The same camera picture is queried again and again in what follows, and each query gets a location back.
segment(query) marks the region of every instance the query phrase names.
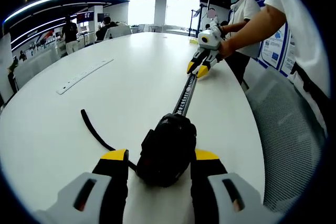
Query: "person's arm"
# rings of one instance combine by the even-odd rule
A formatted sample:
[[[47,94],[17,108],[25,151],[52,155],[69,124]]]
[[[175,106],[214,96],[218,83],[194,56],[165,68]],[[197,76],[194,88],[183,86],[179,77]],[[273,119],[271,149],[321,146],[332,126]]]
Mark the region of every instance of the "person's arm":
[[[266,5],[251,21],[229,40],[221,42],[219,52],[223,59],[234,51],[263,41],[272,36],[286,22],[286,16],[278,9]]]
[[[249,20],[246,19],[242,22],[238,22],[238,23],[235,23],[235,24],[231,24],[231,25],[227,25],[227,26],[221,26],[221,30],[225,33],[225,34],[228,34],[228,33],[236,33],[238,31],[240,31],[248,22]]]

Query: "black cable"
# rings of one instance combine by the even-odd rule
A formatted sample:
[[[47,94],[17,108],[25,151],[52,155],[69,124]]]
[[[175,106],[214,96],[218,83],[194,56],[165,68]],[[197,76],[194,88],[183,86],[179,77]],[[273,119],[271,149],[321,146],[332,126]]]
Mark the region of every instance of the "black cable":
[[[113,147],[111,147],[110,145],[108,145],[101,137],[100,135],[98,135],[97,131],[95,130],[95,128],[92,126],[90,119],[86,113],[86,111],[83,109],[80,111],[82,118],[85,122],[86,127],[88,128],[88,130],[91,132],[91,134],[95,137],[95,139],[97,139],[97,141],[104,146],[106,149],[108,149],[109,151],[115,151],[116,149],[114,149]],[[128,166],[133,170],[133,171],[137,171],[137,166],[134,165],[131,161],[128,160]]]

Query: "white table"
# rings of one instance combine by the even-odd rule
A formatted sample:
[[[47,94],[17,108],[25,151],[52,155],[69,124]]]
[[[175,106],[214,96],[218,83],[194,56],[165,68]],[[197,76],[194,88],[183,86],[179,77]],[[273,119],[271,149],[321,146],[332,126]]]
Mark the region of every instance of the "white table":
[[[189,31],[185,31],[185,30],[180,30],[180,29],[170,29],[167,30],[166,33],[168,34],[178,34],[178,35],[184,35],[184,36],[188,36],[189,35]],[[195,31],[191,31],[190,32],[190,37],[196,37],[196,32]]]
[[[47,209],[57,193],[107,152],[86,128],[137,163],[141,143],[173,111],[197,46],[189,38],[139,33],[103,41],[64,57],[29,81],[0,117],[3,171],[28,210]],[[62,95],[56,90],[102,59],[114,58]],[[198,80],[187,117],[197,148],[217,154],[264,195],[264,159],[257,126],[225,62]],[[193,223],[190,169],[169,188],[151,188],[129,171],[124,223]]]

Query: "chair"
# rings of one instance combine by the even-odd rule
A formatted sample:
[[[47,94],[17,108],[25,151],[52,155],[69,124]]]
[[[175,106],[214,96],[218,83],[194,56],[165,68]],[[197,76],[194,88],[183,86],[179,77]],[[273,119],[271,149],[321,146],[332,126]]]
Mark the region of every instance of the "chair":
[[[60,59],[55,47],[50,46],[25,60],[14,69],[17,86],[22,88],[35,75]]]
[[[125,35],[132,34],[132,31],[129,26],[115,26],[110,27],[104,36],[104,40],[111,39],[111,38],[118,38]]]
[[[272,67],[246,96],[263,147],[264,205],[285,213],[314,173],[326,139],[324,131],[306,100]]]
[[[137,31],[137,33],[143,33],[144,29],[145,29],[145,24],[138,25],[138,31]]]

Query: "person's hand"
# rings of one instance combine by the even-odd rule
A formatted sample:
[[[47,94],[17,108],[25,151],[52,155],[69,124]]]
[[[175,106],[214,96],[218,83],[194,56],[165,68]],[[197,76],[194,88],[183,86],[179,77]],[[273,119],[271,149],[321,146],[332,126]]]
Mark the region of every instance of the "person's hand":
[[[231,49],[230,40],[224,40],[221,42],[221,46],[219,48],[219,53],[222,56],[222,59],[224,60],[226,57],[229,57],[231,54],[233,54],[234,50]]]

